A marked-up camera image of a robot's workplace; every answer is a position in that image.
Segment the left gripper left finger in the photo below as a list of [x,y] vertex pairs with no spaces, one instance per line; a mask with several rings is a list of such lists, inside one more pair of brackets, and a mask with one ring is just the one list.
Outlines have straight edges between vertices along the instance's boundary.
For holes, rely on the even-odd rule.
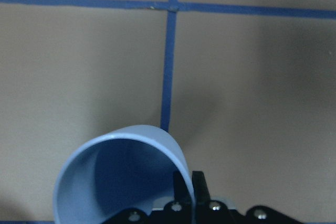
[[178,171],[173,172],[173,203],[180,205],[191,205],[191,196],[189,194],[186,182],[182,174]]

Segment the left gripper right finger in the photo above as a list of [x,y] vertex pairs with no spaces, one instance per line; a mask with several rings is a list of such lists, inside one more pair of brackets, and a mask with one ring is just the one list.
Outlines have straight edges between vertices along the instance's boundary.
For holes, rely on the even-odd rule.
[[192,171],[192,185],[194,188],[196,205],[204,205],[210,201],[211,197],[205,175],[202,171]]

